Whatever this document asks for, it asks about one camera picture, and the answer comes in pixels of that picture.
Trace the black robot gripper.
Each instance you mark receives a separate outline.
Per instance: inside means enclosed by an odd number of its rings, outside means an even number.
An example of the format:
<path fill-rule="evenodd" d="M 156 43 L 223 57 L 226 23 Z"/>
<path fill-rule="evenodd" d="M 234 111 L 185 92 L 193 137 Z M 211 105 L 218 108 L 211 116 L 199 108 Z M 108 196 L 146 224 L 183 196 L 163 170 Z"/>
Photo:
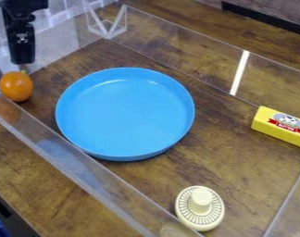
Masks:
<path fill-rule="evenodd" d="M 12 64 L 31 64 L 35 61 L 35 31 L 31 23 L 34 13 L 48 8 L 48 0 L 0 0 L 8 37 L 9 60 Z"/>

